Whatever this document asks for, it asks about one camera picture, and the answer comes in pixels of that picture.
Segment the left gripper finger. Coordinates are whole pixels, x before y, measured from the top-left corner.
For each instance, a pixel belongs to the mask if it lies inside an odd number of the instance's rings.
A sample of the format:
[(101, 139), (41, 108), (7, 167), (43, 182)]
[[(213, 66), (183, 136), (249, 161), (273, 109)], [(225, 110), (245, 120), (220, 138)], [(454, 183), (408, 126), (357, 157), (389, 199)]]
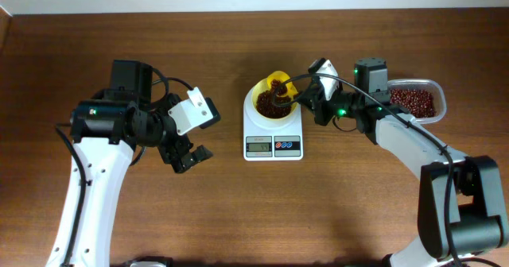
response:
[(203, 145), (198, 146), (194, 151), (191, 153), (194, 154), (194, 157), (197, 160), (197, 164), (200, 162), (206, 161), (213, 157), (212, 151), (204, 147)]
[(184, 153), (180, 153), (178, 150), (172, 152), (171, 165), (175, 173), (187, 172), (195, 164), (197, 164), (197, 160), (194, 154), (188, 150)]

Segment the yellow measuring scoop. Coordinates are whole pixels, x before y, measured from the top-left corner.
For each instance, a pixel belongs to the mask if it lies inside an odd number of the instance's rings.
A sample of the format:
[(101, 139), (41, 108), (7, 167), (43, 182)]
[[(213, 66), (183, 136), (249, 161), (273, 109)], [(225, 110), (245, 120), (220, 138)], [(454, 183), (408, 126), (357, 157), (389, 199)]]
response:
[(283, 71), (275, 71), (266, 78), (266, 84), (271, 92), (277, 92), (276, 96), (290, 97), (297, 95), (297, 88), (289, 81), (290, 77)]

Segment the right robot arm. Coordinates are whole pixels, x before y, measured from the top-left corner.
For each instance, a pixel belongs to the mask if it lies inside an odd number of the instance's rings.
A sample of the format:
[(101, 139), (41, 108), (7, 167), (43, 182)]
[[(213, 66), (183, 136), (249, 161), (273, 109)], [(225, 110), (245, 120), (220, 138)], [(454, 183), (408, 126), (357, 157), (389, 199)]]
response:
[(358, 60), (351, 91), (330, 60), (309, 67), (299, 102), (325, 126), (356, 120), (357, 130), (395, 155), (418, 179), (418, 236), (388, 254), (384, 266), (463, 266), (508, 244), (508, 218), (499, 167), (488, 156), (470, 157), (429, 131), (405, 108), (390, 103), (387, 65)]

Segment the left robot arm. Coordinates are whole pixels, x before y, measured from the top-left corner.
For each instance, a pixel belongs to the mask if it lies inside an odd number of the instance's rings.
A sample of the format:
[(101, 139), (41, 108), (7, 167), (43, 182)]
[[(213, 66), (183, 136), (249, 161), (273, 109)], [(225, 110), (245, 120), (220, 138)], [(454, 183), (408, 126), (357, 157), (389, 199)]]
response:
[(220, 120), (213, 101), (197, 87), (188, 97), (166, 91), (152, 100), (154, 76), (170, 79), (136, 60), (114, 60), (107, 88), (78, 104), (67, 124), (70, 134), (56, 132), (72, 157), (64, 209), (49, 266), (108, 266), (115, 212), (122, 182), (148, 148), (176, 173), (212, 157), (195, 147), (187, 133)]

